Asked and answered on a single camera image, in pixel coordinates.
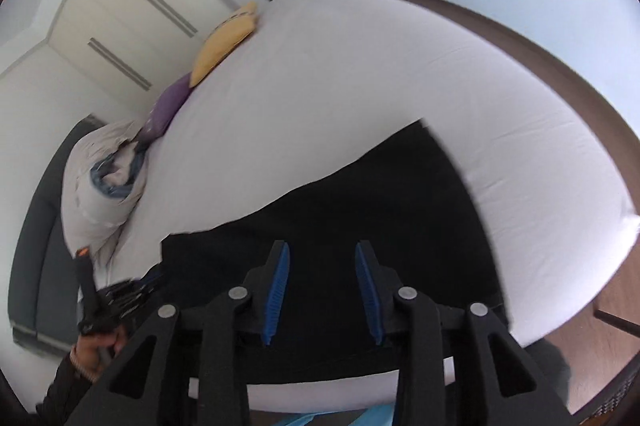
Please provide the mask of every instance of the yellow pillow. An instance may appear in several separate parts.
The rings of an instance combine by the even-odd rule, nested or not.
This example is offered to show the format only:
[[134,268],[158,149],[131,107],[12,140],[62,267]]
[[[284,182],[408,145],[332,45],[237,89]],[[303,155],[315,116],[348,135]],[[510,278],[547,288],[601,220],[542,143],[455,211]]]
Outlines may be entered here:
[[255,2],[249,2],[214,29],[193,64],[190,87],[200,83],[227,54],[254,32],[257,7]]

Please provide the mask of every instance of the mattress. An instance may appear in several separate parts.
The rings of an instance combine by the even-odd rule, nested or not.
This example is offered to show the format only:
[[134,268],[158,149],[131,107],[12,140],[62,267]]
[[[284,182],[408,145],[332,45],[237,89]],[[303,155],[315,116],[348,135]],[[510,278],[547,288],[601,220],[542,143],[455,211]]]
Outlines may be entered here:
[[[545,336],[600,291],[634,243],[639,218],[626,186],[590,129],[539,78],[401,0],[271,2],[257,32],[197,87],[150,149],[145,194],[99,282],[144,275],[168,234],[249,215],[416,119],[449,154],[478,208],[511,332],[522,345]],[[309,405],[393,397],[394,374],[368,377],[385,388],[358,401],[357,392],[344,397],[332,386],[331,399]],[[292,403],[270,389],[255,392],[253,408]],[[311,394],[324,395],[318,387]],[[286,411],[305,411],[295,408]]]

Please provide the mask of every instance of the wooden floor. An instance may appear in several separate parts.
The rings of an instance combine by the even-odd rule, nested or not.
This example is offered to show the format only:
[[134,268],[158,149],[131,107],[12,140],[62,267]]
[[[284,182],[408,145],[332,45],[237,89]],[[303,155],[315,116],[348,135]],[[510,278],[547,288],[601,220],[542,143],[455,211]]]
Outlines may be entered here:
[[[443,0],[407,0],[437,12],[482,36],[529,68],[590,126],[625,179],[640,208],[640,143],[620,116],[564,63],[521,35]],[[640,323],[640,246],[598,297],[604,311]],[[640,340],[593,318],[593,303],[549,335],[572,368],[569,409],[592,399],[640,350]]]

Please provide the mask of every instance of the bracelet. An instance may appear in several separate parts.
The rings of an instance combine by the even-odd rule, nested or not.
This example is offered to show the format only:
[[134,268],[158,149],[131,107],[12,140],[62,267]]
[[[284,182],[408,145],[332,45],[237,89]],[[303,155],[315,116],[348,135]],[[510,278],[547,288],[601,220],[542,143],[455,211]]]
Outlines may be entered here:
[[84,366],[80,364],[80,362],[78,361],[78,356],[76,356],[75,345],[71,347],[71,352],[69,353],[69,361],[71,361],[71,364],[76,369],[76,372],[80,374],[82,377],[84,377],[84,379],[86,379],[91,383],[96,382],[96,380],[98,379],[98,374],[87,370]]

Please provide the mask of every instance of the purple pillow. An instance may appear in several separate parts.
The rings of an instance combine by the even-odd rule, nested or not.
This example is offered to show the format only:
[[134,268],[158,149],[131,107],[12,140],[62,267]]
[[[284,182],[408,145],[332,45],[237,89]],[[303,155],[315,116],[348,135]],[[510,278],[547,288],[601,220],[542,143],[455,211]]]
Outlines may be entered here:
[[137,139],[140,143],[150,145],[164,135],[175,114],[191,94],[190,79],[191,73],[185,74],[177,82],[169,85],[159,96],[151,108],[145,126],[138,133]]

